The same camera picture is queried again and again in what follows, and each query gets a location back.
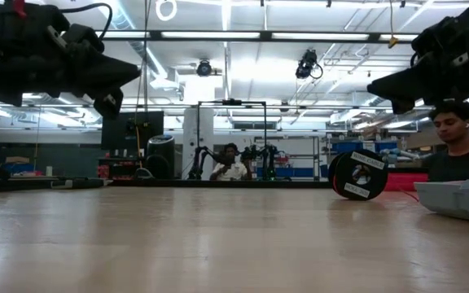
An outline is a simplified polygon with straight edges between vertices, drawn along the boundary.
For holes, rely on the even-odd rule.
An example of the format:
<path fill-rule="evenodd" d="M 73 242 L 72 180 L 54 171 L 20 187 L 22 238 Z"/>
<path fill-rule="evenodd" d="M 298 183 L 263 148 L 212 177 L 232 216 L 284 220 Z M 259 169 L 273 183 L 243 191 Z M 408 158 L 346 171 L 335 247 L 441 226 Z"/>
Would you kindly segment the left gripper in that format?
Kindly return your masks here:
<path fill-rule="evenodd" d="M 89 96 L 104 118 L 118 116 L 120 88 L 140 77 L 137 65 L 103 54 L 103 40 L 73 37 L 68 10 L 25 2 L 20 18 L 13 2 L 0 3 L 0 102 L 21 106 L 25 94 L 59 98 L 69 92 Z"/>

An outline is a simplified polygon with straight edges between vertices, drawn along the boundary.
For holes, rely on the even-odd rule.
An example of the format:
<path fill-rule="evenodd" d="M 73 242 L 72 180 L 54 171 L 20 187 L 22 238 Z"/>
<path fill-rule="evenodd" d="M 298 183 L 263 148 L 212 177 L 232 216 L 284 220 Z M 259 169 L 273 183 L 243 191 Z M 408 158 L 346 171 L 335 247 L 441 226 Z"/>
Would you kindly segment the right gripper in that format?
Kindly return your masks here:
<path fill-rule="evenodd" d="M 415 101 L 437 105 L 469 98 L 469 7 L 424 29 L 412 42 L 410 68 L 373 80 L 366 90 L 392 101 L 396 114 Z"/>

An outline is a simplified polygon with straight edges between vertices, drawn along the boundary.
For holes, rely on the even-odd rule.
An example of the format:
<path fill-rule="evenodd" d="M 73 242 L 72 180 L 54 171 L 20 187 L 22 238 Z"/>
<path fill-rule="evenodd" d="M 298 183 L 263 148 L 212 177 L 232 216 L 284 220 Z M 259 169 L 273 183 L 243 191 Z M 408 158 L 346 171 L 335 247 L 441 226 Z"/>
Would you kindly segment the black wire spool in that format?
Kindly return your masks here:
<path fill-rule="evenodd" d="M 368 201 L 378 197 L 388 180 L 388 165 L 373 151 L 357 150 L 342 153 L 332 160 L 329 182 L 343 198 Z"/>

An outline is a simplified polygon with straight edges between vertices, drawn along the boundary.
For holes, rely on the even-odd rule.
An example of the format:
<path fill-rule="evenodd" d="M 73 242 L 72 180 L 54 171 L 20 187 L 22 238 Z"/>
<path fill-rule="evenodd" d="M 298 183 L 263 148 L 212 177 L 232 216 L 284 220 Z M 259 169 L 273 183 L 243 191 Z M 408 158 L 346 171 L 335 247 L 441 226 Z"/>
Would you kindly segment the black monitor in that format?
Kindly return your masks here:
<path fill-rule="evenodd" d="M 122 112 L 115 119 L 104 119 L 101 148 L 133 150 L 145 147 L 149 138 L 164 132 L 164 113 Z"/>

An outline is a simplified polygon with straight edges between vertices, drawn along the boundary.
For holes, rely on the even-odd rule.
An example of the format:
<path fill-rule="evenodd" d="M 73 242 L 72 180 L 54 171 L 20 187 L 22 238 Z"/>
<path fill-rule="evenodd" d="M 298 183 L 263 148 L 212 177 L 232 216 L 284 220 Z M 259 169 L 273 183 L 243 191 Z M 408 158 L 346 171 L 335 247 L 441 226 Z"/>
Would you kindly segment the wooden room table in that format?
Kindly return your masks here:
<path fill-rule="evenodd" d="M 388 163 L 389 168 L 426 168 L 423 160 L 394 160 Z"/>

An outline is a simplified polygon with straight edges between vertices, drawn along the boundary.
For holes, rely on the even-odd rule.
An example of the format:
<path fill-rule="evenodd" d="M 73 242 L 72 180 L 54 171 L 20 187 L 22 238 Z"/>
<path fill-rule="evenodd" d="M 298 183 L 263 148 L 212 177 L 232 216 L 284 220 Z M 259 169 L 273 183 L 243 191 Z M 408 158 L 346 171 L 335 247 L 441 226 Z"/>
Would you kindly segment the red plastic bin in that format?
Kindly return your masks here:
<path fill-rule="evenodd" d="M 384 191 L 415 191 L 415 182 L 426 181 L 426 173 L 389 173 Z"/>

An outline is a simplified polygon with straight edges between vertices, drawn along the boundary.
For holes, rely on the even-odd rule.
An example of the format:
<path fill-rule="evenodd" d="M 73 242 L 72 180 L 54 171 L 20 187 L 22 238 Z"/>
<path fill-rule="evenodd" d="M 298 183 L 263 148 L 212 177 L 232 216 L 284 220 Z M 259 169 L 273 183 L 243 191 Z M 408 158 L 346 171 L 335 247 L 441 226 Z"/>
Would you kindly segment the person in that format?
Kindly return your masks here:
<path fill-rule="evenodd" d="M 469 180 L 469 103 L 446 100 L 429 113 L 445 149 L 423 161 L 429 181 Z"/>
<path fill-rule="evenodd" d="M 217 163 L 213 172 L 211 173 L 210 181 L 251 181 L 251 160 L 242 159 L 237 162 L 235 160 L 238 154 L 238 147 L 230 142 L 223 148 L 224 155 L 227 159 L 231 160 L 232 163 L 229 165 Z"/>

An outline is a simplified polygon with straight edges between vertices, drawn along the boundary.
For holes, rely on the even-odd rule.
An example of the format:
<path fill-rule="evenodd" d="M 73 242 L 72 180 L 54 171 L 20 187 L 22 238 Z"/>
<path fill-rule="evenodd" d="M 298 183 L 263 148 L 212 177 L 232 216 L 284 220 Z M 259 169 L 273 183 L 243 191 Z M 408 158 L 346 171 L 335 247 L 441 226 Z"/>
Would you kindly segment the white pillar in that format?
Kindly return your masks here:
<path fill-rule="evenodd" d="M 213 149 L 214 110 L 201 105 L 215 99 L 215 85 L 211 77 L 195 77 L 186 82 L 184 99 L 190 107 L 184 111 L 182 122 L 182 178 L 188 179 L 193 168 L 196 147 Z"/>

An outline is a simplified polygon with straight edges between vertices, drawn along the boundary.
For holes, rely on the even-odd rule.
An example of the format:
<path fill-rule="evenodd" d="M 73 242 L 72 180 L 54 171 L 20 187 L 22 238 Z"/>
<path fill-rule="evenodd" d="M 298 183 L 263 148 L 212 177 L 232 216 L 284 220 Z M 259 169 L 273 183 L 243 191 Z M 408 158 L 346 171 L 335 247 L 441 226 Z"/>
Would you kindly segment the grey tool kit case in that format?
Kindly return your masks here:
<path fill-rule="evenodd" d="M 415 182 L 419 202 L 429 211 L 469 220 L 469 180 Z"/>

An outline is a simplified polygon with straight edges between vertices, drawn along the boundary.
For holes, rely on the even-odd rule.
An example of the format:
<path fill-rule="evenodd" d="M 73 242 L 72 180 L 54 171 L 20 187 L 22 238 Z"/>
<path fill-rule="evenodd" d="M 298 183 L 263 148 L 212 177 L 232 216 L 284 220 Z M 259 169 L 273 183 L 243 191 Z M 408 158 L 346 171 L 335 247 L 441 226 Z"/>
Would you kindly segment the silver ceiling duct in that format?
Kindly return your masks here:
<path fill-rule="evenodd" d="M 143 18 L 142 25 L 136 26 L 134 21 L 131 19 L 129 12 L 123 6 L 123 0 L 92 0 L 93 2 L 102 2 L 108 4 L 112 8 L 112 19 L 111 27 L 114 31 L 126 32 L 126 31 L 142 31 L 140 41 L 128 41 L 132 49 L 141 57 L 142 61 L 146 63 L 146 67 L 150 70 L 152 76 L 155 78 L 166 78 L 167 72 L 160 63 L 160 61 L 154 56 L 150 47 L 147 44 L 147 38 L 149 33 L 148 24 L 151 14 L 151 0 L 143 0 Z"/>

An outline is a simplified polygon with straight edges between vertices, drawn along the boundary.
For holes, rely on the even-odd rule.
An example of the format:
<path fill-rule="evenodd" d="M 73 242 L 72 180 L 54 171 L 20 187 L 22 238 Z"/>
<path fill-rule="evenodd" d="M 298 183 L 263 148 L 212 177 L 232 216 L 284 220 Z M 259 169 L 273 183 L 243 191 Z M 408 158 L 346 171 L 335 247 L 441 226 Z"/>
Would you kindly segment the black overhead frame bar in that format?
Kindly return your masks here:
<path fill-rule="evenodd" d="M 151 30 L 148 42 L 301 42 L 301 43 L 365 43 L 388 44 L 390 33 L 359 32 L 275 32 L 275 31 L 160 31 Z M 97 37 L 103 41 L 140 41 L 142 31 L 98 31 L 73 25 L 66 34 L 77 37 Z M 410 33 L 393 34 L 397 44 L 409 44 L 417 36 Z"/>

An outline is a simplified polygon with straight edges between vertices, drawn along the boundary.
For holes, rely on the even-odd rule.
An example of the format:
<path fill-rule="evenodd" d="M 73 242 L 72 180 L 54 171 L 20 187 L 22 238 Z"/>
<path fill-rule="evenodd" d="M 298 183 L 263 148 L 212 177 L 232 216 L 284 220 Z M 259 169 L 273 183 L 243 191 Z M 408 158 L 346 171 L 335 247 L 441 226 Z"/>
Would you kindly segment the black room station frame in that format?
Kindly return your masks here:
<path fill-rule="evenodd" d="M 243 101 L 243 100 L 237 100 L 233 98 L 229 98 L 226 100 L 215 100 L 215 101 L 210 101 L 210 103 L 213 104 L 221 104 L 224 107 L 230 107 L 230 106 L 245 106 L 246 108 L 250 108 L 252 105 L 261 105 L 264 110 L 264 146 L 261 149 L 257 149 L 255 146 L 251 146 L 248 150 L 243 151 L 243 152 L 238 152 L 239 155 L 242 155 L 243 159 L 250 159 L 254 160 L 257 157 L 262 157 L 263 162 L 262 162 L 262 168 L 263 168 L 263 178 L 266 179 L 266 172 L 267 172 L 267 159 L 269 157 L 269 151 L 268 151 L 268 146 L 267 146 L 267 105 L 266 102 L 249 102 L 249 101 Z M 200 108 L 204 104 L 202 101 L 198 101 L 198 104 L 196 106 L 196 147 L 206 147 L 206 146 L 201 146 L 200 142 Z M 219 160 L 217 163 L 229 165 L 232 163 L 231 160 L 227 159 L 224 155 L 221 155 L 221 160 Z"/>

